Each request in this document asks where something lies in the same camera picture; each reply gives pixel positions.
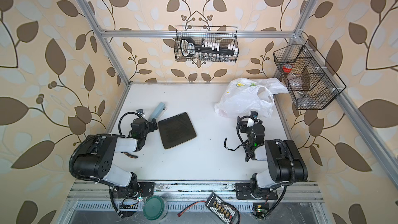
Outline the white plastic bag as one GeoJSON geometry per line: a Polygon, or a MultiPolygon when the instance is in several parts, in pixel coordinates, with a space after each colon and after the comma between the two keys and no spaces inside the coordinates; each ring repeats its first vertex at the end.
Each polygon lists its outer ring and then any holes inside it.
{"type": "Polygon", "coordinates": [[[255,111],[259,116],[271,118],[275,105],[274,95],[288,93],[287,87],[276,78],[238,78],[228,85],[215,113],[220,117],[236,118],[255,111]]]}

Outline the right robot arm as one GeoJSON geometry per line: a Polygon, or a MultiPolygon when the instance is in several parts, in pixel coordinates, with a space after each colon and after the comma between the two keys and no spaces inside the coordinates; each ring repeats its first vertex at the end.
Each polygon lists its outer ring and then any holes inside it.
{"type": "Polygon", "coordinates": [[[248,183],[237,183],[234,186],[239,200],[278,199],[276,189],[286,189],[297,182],[307,181],[308,169],[298,148],[292,140],[266,140],[263,121],[258,113],[250,112],[249,116],[237,117],[237,136],[245,151],[245,162],[259,161],[256,152],[265,150],[267,168],[255,173],[248,183]]]}

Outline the green round lid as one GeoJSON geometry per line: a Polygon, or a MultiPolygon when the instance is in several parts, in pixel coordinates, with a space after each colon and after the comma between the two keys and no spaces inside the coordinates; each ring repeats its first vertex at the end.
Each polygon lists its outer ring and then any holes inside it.
{"type": "Polygon", "coordinates": [[[150,197],[143,206],[143,214],[150,221],[161,220],[166,212],[166,202],[159,196],[150,197]]]}

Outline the black tool set in basket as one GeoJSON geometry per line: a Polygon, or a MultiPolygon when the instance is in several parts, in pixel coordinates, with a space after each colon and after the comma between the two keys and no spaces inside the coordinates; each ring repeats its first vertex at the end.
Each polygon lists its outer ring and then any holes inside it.
{"type": "Polygon", "coordinates": [[[234,45],[228,44],[227,47],[222,47],[220,43],[200,41],[199,44],[190,38],[183,37],[179,42],[179,49],[184,57],[216,55],[226,57],[237,57],[239,49],[234,45]]]}

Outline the small circuit board right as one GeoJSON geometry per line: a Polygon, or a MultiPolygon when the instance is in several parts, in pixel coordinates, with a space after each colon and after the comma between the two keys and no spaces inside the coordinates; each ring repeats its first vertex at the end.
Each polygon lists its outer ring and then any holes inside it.
{"type": "Polygon", "coordinates": [[[266,214],[269,211],[269,203],[253,203],[253,215],[256,219],[266,219],[266,214]]]}

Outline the black square tray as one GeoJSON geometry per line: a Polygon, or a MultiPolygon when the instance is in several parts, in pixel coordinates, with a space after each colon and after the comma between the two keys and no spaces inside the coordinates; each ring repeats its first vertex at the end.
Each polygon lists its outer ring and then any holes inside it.
{"type": "Polygon", "coordinates": [[[159,121],[158,130],[164,149],[171,149],[197,136],[186,112],[159,121]]]}

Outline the light blue stapler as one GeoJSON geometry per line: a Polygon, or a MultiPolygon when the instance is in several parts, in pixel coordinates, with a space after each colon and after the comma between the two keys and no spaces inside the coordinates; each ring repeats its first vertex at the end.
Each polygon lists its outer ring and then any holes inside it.
{"type": "Polygon", "coordinates": [[[159,103],[158,106],[154,109],[154,111],[150,115],[150,117],[148,118],[148,120],[149,121],[153,121],[154,119],[158,120],[166,111],[166,109],[167,107],[163,102],[159,103]]]}

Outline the red cap plastic bottle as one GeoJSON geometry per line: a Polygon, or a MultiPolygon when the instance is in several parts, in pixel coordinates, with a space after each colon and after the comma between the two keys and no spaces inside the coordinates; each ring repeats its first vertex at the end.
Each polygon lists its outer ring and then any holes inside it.
{"type": "Polygon", "coordinates": [[[283,65],[283,72],[286,74],[286,79],[292,91],[296,92],[298,97],[309,97],[308,93],[303,89],[301,75],[293,73],[293,66],[291,64],[285,63],[283,65]]]}

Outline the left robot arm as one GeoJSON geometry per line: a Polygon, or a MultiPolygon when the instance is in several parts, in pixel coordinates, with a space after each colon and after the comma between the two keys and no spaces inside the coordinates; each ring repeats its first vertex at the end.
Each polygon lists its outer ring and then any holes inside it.
{"type": "Polygon", "coordinates": [[[89,135],[72,153],[68,165],[70,174],[78,180],[109,186],[111,196],[152,196],[155,183],[139,183],[135,173],[115,165],[113,159],[117,153],[137,159],[134,153],[141,151],[148,134],[158,129],[158,117],[153,113],[146,119],[143,110],[127,112],[119,119],[118,134],[89,135]]]}

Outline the black connector board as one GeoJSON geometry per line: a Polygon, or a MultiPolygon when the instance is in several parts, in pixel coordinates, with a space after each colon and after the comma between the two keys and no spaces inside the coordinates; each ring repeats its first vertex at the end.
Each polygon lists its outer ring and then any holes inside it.
{"type": "Polygon", "coordinates": [[[240,213],[231,204],[223,201],[214,192],[211,193],[205,206],[224,224],[240,224],[240,213]]]}

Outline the orange handled pliers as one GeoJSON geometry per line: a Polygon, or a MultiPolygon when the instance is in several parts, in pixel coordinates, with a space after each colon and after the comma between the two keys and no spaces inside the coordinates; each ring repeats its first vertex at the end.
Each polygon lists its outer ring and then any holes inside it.
{"type": "Polygon", "coordinates": [[[136,155],[133,155],[133,154],[130,154],[129,152],[123,152],[126,156],[128,156],[129,158],[132,158],[132,159],[137,159],[138,158],[138,156],[136,156],[136,155]]]}

